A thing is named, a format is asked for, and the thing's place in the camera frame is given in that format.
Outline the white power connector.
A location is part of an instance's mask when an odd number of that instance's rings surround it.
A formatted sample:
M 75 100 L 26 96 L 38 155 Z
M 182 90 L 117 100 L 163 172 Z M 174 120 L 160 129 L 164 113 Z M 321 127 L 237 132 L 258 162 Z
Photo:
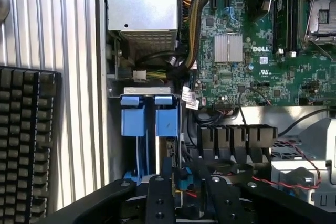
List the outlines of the white power connector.
M 133 80 L 137 82 L 146 81 L 146 70 L 133 70 Z

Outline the open silver PC case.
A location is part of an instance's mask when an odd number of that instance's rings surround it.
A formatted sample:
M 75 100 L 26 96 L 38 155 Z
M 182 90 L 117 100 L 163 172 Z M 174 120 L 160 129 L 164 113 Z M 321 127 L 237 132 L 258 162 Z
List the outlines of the open silver PC case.
M 197 111 L 187 109 L 186 103 L 182 100 L 182 87 L 190 88 L 191 73 L 198 58 L 202 11 L 209 0 L 191 0 L 187 12 L 189 25 L 186 42 L 181 41 L 182 2 L 183 0 L 178 0 L 179 20 L 175 48 L 157 52 L 139 51 L 118 32 L 109 31 L 107 0 L 98 2 L 102 104 L 106 110 L 103 116 L 103 128 L 108 146 L 112 149 L 109 171 L 106 172 L 106 183 L 109 184 L 118 179 L 130 179 L 140 185 L 142 182 L 147 182 L 149 176 L 160 174 L 163 159 L 170 157 L 172 158 L 172 192 L 176 224 L 218 224 L 213 203 L 206 191 L 205 181 L 200 179 L 190 166 L 193 159 L 202 158 L 192 155 L 193 150 L 197 149 L 197 127 L 266 124 L 278 129 L 276 139 L 278 140 L 287 136 L 297 136 L 322 119 L 336 119 L 336 106 L 268 105 L 203 108 L 199 104 Z M 146 70 L 146 81 L 134 81 L 133 70 Z M 121 134 L 120 101 L 124 95 L 139 96 L 144 102 L 145 135 L 143 137 Z M 172 95 L 177 99 L 179 107 L 177 137 L 156 135 L 154 98 L 157 95 Z M 257 224 L 257 215 L 254 213 L 251 201 L 244 198 L 240 189 L 233 186 L 229 179 L 232 175 L 230 167 L 239 163 L 222 159 L 203 160 L 212 176 L 226 180 L 239 196 L 244 209 L 248 212 L 251 224 Z M 259 181 L 280 190 L 279 183 L 271 180 L 271 161 L 270 153 L 269 163 L 245 164 L 254 168 L 254 177 Z M 189 167 L 194 176 L 194 184 L 187 190 L 178 189 L 177 174 L 183 167 Z

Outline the black RAM slot bank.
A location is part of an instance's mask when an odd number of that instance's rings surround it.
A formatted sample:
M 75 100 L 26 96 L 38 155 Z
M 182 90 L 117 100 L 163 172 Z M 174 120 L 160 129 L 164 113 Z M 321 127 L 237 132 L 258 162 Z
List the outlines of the black RAM slot bank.
M 274 1 L 274 51 L 294 56 L 297 53 L 298 0 Z

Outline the black keyboard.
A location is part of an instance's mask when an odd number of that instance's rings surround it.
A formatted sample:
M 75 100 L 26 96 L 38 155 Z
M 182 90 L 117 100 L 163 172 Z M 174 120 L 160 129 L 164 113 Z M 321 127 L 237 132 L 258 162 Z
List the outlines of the black keyboard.
M 0 66 L 0 224 L 45 217 L 61 74 Z

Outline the green Dell motherboard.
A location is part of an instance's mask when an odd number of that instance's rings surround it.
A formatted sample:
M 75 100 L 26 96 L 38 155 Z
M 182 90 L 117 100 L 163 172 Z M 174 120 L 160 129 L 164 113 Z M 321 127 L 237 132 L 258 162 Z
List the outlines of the green Dell motherboard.
M 310 43 L 305 50 L 299 41 L 292 57 L 274 51 L 274 1 L 270 12 L 251 22 L 247 0 L 210 0 L 202 11 L 200 49 L 191 73 L 190 88 L 203 108 L 235 106 L 336 106 L 336 45 Z M 187 12 L 191 0 L 183 0 L 181 41 L 186 42 Z M 243 61 L 216 63 L 214 36 L 243 36 Z

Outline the white label tag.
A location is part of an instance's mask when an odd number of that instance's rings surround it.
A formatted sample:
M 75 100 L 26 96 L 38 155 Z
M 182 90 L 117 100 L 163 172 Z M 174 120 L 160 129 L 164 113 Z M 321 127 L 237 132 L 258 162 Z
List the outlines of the white label tag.
M 196 98 L 196 94 L 189 87 L 182 87 L 182 100 L 186 103 L 187 109 L 197 111 L 199 108 L 199 100 Z

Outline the silver chipset heatsink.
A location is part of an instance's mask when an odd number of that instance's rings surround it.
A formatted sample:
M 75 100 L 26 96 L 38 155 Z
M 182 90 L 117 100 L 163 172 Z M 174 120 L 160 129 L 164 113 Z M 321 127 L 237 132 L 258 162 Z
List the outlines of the silver chipset heatsink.
M 214 36 L 214 61 L 216 63 L 243 61 L 243 36 L 217 34 Z

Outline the CPU socket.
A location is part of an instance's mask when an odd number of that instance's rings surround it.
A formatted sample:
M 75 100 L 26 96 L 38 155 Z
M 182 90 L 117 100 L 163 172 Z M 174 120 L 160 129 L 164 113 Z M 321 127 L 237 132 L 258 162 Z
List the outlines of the CPU socket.
M 299 0 L 298 37 L 305 50 L 336 45 L 336 0 Z

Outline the silver power supply unit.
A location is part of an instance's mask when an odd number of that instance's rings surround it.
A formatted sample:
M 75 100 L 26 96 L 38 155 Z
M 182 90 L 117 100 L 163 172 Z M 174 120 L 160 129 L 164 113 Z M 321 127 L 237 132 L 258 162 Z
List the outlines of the silver power supply unit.
M 178 0 L 107 0 L 107 29 L 139 51 L 175 48 Z

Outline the silver metal drive cage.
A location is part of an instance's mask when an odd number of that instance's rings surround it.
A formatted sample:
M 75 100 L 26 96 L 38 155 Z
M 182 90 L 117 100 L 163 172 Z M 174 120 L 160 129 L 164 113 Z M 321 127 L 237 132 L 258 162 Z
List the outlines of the silver metal drive cage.
M 271 180 L 283 190 L 336 212 L 336 119 L 322 119 L 297 136 L 276 140 Z

